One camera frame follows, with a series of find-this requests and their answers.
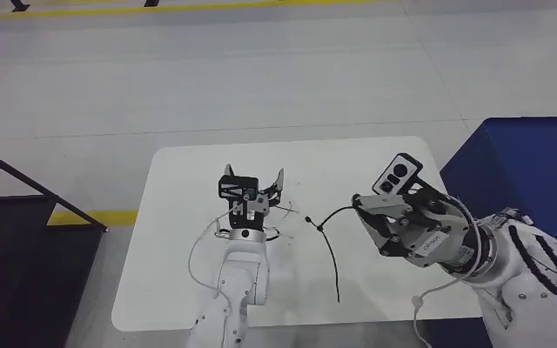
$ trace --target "yellow floor line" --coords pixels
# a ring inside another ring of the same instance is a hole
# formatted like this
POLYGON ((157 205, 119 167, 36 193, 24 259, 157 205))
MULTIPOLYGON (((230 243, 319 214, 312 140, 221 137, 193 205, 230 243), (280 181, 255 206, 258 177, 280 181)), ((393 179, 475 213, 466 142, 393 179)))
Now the yellow floor line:
POLYGON ((184 10, 224 10, 238 8, 271 7, 271 6, 307 6, 330 5, 342 3, 390 3, 396 0, 272 0, 259 2, 237 3, 192 3, 183 5, 160 5, 158 7, 127 7, 83 10, 37 10, 33 6, 25 12, 0 13, 0 18, 29 17, 68 17, 68 16, 99 16, 99 15, 133 15, 150 12, 172 12, 184 10))
MULTIPOLYGON (((138 218, 138 211, 86 211, 85 213, 109 227, 134 225, 138 218)), ((87 222, 71 211, 54 211, 49 224, 87 224, 87 222)))

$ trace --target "blue box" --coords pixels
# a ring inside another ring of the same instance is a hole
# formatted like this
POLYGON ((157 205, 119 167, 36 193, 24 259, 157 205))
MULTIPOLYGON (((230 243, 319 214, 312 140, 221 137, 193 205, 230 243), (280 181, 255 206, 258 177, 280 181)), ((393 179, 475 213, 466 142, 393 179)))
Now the blue box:
POLYGON ((489 118, 441 170, 476 218, 506 207, 557 237, 557 117, 489 118))

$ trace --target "white table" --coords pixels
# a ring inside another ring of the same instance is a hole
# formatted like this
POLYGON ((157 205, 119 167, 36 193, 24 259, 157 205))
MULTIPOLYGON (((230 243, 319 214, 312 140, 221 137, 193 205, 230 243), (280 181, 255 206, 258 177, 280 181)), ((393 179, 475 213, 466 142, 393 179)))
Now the white table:
MULTIPOLYGON (((259 178, 261 188, 285 168, 282 204, 300 214, 273 210, 265 225, 283 237, 267 244, 269 299, 250 306, 250 326, 320 325, 408 320, 412 295, 450 281, 437 265, 419 269, 385 258, 353 211, 325 226, 339 265, 336 302, 332 261, 324 239, 304 221, 320 221, 350 204, 352 194, 371 194, 378 175, 399 152, 424 164, 421 177, 444 190, 427 145, 416 137, 377 137, 290 143, 165 148, 153 158, 138 220, 125 260, 112 322, 120 331, 187 329, 211 298, 187 273, 199 233, 227 210, 218 180, 230 163, 237 175, 259 178)), ((209 235, 196 249, 192 268, 212 281, 226 241, 209 235)), ((474 293, 463 284, 430 295, 420 318, 478 317, 474 293)))

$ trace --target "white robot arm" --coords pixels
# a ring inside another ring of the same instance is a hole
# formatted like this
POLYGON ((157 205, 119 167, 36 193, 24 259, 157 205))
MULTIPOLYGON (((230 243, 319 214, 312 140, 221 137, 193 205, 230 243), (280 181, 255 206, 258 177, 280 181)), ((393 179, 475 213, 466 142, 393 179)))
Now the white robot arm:
POLYGON ((275 183, 260 191, 255 177, 236 176, 231 166, 226 166, 218 182, 218 194, 229 202, 232 228, 218 227, 215 236, 228 239, 228 247, 216 288, 194 278, 216 291, 191 328, 187 347, 239 348, 243 344, 247 306, 264 305, 267 300, 269 262, 263 222, 270 209, 280 203, 283 176, 281 170, 275 183))
POLYGON ((418 267, 439 264, 470 285, 493 347, 555 346, 555 239, 512 209, 473 221, 458 200, 419 179, 420 170, 399 154, 373 186, 379 195, 352 198, 381 255, 418 267))

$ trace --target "white cable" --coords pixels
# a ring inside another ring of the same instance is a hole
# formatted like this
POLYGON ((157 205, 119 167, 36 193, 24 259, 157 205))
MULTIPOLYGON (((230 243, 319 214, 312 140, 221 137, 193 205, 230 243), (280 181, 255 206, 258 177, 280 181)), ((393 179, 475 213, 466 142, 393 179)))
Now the white cable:
POLYGON ((417 317, 418 317, 418 312, 419 309, 424 305, 424 297, 427 294, 430 294, 432 292, 436 292, 436 291, 440 291, 443 289, 448 288, 449 286, 455 285, 458 282, 470 277, 472 275, 472 273, 474 271, 476 271, 476 267, 478 267, 478 264, 480 264, 480 260, 481 260, 481 236, 480 236, 480 230, 478 229, 478 225, 476 224, 476 221, 473 219, 472 214, 470 213, 470 211, 465 207, 465 205, 462 204, 462 202, 459 201, 459 199, 446 195, 446 197, 448 197, 449 199, 453 200, 456 204, 458 204, 460 206, 460 210, 462 212, 464 212, 466 214, 466 217, 468 218, 467 220, 469 220, 470 222, 472 222, 472 227, 473 230, 476 232, 476 238, 478 239, 478 250, 476 252, 476 261, 473 263, 472 268, 463 276, 458 277, 456 279, 454 279, 452 282, 449 282, 445 285, 442 286, 438 286, 436 288, 432 288, 429 289, 428 291, 422 293, 419 296, 414 296, 412 297, 412 304, 414 305, 414 318, 413 318, 413 327, 414 327, 414 332, 416 333, 416 336, 418 337, 418 339, 427 347, 427 348, 432 348, 432 346, 429 344, 429 342, 426 341, 425 338, 423 338, 418 331, 418 325, 417 325, 417 317))
POLYGON ((213 291, 216 291, 218 294, 222 295, 224 298, 226 298, 226 302, 228 302, 228 309, 227 309, 227 313, 228 315, 225 317, 225 323, 224 323, 224 328, 223 328, 223 339, 222 342, 220 344, 220 347, 223 348, 225 346, 225 337, 226 337, 226 320, 228 319, 228 316, 230 314, 232 314, 232 303, 230 301, 230 299, 228 298, 228 296, 226 296, 226 294, 224 294, 218 287, 215 286, 211 286, 208 285, 206 283, 203 283, 202 281, 200 281, 199 279, 195 278, 195 276, 193 275, 193 273, 191 272, 191 256, 193 255, 193 251, 195 250, 196 245, 198 245, 199 241, 205 236, 205 233, 207 233, 207 231, 211 228, 211 226, 213 226, 213 224, 217 224, 217 231, 220 231, 220 219, 225 217, 226 215, 228 215, 231 211, 233 211, 236 208, 237 204, 235 204, 229 211, 227 211, 226 213, 224 213, 221 216, 215 217, 214 220, 211 221, 210 224, 207 225, 207 227, 205 227, 204 231, 201 232, 201 234, 199 235, 198 239, 195 241, 195 243, 193 244, 193 246, 191 247, 190 250, 190 256, 188 257, 188 272, 190 273, 190 277, 191 279, 193 279, 194 282, 196 282, 197 284, 204 286, 207 289, 211 289, 213 291))

